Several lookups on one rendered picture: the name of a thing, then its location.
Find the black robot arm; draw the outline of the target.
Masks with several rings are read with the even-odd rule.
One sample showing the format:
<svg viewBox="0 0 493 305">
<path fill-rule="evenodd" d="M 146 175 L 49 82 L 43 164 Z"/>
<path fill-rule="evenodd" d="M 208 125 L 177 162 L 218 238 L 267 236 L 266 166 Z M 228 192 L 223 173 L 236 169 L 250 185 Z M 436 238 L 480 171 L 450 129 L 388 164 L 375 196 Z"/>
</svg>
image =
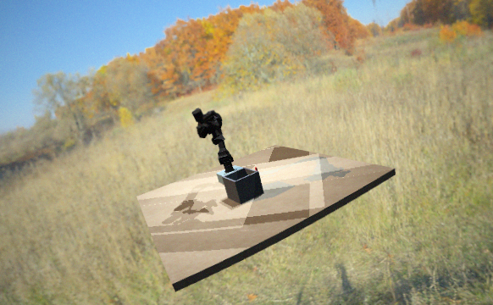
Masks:
<svg viewBox="0 0 493 305">
<path fill-rule="evenodd" d="M 219 113 L 216 113 L 214 110 L 211 110 L 211 111 L 206 112 L 205 114 L 203 114 L 203 112 L 202 112 L 202 110 L 200 108 L 196 108 L 196 110 L 194 110 L 192 112 L 192 115 L 193 115 L 194 119 L 196 120 L 196 122 L 198 122 L 198 126 L 197 126 L 198 136 L 200 138 L 205 138 L 206 135 L 208 134 L 208 132 L 206 130 L 206 126 L 207 125 L 203 125 L 202 124 L 203 123 L 203 117 L 207 113 L 213 113 L 215 119 L 219 123 L 219 126 L 216 126 L 216 128 L 217 128 L 217 130 L 215 131 L 216 132 L 216 135 L 217 134 L 223 135 L 222 134 L 222 130 L 221 130 L 222 118 L 221 118 L 220 114 Z M 232 166 L 232 162 L 234 161 L 234 159 L 230 155 L 230 152 L 225 148 L 224 141 L 221 141 L 218 145 L 219 145 L 218 159 L 219 159 L 220 164 L 221 165 L 222 164 L 224 165 L 224 169 L 225 169 L 224 172 L 225 173 L 229 173 L 231 171 L 234 171 L 235 169 Z"/>
</svg>

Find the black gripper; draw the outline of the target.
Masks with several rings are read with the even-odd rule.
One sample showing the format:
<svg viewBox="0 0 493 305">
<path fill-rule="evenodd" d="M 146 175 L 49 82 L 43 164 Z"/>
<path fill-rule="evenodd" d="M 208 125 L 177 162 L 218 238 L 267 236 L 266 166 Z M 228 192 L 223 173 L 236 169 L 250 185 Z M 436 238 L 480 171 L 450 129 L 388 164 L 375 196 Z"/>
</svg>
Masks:
<svg viewBox="0 0 493 305">
<path fill-rule="evenodd" d="M 220 134 L 217 134 L 216 135 L 216 126 L 219 126 L 219 123 L 218 121 L 215 119 L 213 113 L 207 113 L 204 117 L 203 117 L 203 125 L 207 125 L 206 126 L 206 130 L 208 132 L 208 134 L 212 134 L 213 138 L 211 139 L 213 144 L 214 145 L 217 145 L 219 144 L 221 141 L 225 140 L 225 138 L 220 135 Z"/>
</svg>

